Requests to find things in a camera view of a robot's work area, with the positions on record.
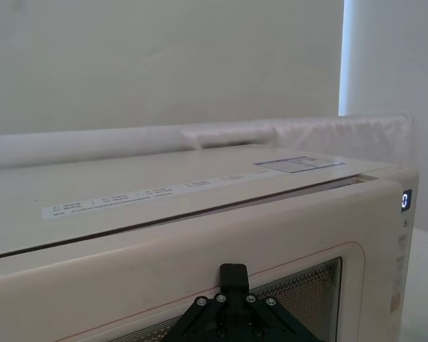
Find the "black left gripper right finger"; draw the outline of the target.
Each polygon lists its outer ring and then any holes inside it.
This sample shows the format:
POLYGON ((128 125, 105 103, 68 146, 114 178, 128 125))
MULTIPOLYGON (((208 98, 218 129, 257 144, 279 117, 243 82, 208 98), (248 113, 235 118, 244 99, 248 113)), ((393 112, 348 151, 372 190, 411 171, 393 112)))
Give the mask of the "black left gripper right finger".
POLYGON ((234 265, 235 341, 311 341, 312 333, 272 296, 250 292, 247 267, 234 265))

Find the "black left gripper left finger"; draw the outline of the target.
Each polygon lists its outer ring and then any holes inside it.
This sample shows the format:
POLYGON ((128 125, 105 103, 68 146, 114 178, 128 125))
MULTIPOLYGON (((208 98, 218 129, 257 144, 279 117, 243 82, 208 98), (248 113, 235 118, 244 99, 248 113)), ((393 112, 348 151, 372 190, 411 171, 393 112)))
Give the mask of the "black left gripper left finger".
POLYGON ((226 341, 235 324, 235 265, 220 266, 220 291, 198 296, 165 335, 167 341, 226 341))

